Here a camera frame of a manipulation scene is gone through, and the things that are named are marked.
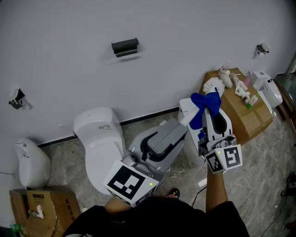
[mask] person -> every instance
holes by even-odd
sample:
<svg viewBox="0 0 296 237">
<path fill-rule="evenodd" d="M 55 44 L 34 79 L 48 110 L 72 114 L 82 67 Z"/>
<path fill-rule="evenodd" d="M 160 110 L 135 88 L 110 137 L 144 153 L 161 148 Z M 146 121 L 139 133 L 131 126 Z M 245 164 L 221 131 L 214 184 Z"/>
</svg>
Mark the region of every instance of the person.
<svg viewBox="0 0 296 237">
<path fill-rule="evenodd" d="M 105 207 L 82 213 L 63 237 L 97 237 L 106 234 L 248 237 L 233 202 L 228 201 L 222 173 L 208 168 L 205 213 L 179 200 L 177 189 L 166 197 L 150 196 L 134 208 L 112 198 Z"/>
</svg>

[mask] white wall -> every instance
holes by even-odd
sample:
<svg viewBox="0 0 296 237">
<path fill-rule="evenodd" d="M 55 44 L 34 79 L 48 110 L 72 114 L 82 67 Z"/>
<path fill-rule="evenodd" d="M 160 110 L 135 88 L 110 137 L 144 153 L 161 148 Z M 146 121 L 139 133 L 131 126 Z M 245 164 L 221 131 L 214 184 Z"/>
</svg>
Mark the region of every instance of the white wall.
<svg viewBox="0 0 296 237">
<path fill-rule="evenodd" d="M 226 60 L 275 76 L 295 51 L 295 23 L 291 0 L 3 0 L 1 136 L 42 143 L 70 136 L 73 118 L 91 108 L 111 107 L 123 121 L 177 106 Z M 134 37 L 138 58 L 116 59 L 111 42 Z M 270 54 L 252 59 L 264 41 Z M 15 87 L 34 109 L 8 105 Z M 14 156 L 12 143 L 0 145 Z"/>
</svg>

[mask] white cable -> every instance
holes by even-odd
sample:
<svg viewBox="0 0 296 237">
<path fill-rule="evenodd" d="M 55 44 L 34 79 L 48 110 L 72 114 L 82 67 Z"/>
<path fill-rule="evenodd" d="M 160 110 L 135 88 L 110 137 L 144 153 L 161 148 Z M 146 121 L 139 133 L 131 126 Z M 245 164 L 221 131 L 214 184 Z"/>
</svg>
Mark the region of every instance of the white cable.
<svg viewBox="0 0 296 237">
<path fill-rule="evenodd" d="M 100 206 L 101 204 L 100 204 L 100 202 L 99 202 L 99 200 L 98 200 L 98 198 L 97 198 L 97 196 L 96 196 L 96 190 L 95 190 L 94 187 L 93 187 L 93 194 L 94 194 L 94 197 L 96 198 L 96 200 L 98 201 L 99 206 Z"/>
<path fill-rule="evenodd" d="M 241 203 L 243 202 L 243 200 L 244 200 L 245 198 L 247 198 L 247 199 L 248 199 L 249 203 L 251 204 L 251 208 L 250 208 L 250 210 L 248 211 L 248 213 L 246 214 L 246 216 L 245 216 L 245 218 L 243 219 L 243 221 L 245 221 L 245 219 L 246 219 L 247 215 L 249 214 L 249 212 L 250 212 L 250 211 L 251 211 L 251 209 L 252 209 L 252 203 L 251 203 L 251 201 L 250 201 L 250 199 L 249 199 L 248 197 L 244 197 L 244 198 L 241 200 L 240 204 L 237 206 L 237 208 L 239 208 L 239 207 L 240 207 Z"/>
</svg>

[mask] foot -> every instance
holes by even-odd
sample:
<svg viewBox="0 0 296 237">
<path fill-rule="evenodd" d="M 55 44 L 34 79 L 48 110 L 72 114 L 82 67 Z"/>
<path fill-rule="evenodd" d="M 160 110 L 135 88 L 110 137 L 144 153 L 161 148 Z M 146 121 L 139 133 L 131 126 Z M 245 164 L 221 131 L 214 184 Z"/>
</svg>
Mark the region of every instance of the foot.
<svg viewBox="0 0 296 237">
<path fill-rule="evenodd" d="M 173 188 L 171 191 L 170 191 L 170 195 L 175 195 L 177 199 L 179 199 L 180 197 L 180 191 L 177 189 L 177 188 Z"/>
</svg>

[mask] black wall bracket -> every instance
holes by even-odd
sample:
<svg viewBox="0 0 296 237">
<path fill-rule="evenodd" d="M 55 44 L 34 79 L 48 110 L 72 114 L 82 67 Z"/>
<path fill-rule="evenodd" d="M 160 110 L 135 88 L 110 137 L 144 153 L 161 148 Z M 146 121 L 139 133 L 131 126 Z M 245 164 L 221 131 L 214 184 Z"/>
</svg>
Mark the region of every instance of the black wall bracket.
<svg viewBox="0 0 296 237">
<path fill-rule="evenodd" d="M 123 57 L 138 52 L 137 46 L 139 45 L 139 41 L 137 38 L 111 44 L 116 57 Z"/>
</svg>

